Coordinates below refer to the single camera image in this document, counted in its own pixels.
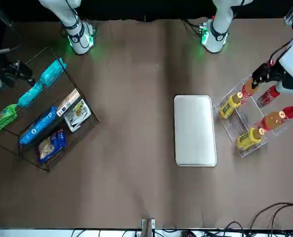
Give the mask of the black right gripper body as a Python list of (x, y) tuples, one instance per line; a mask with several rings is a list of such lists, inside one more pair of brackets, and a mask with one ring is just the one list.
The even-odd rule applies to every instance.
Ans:
[(0, 79), (17, 78), (17, 62), (11, 62), (6, 56), (0, 56)]

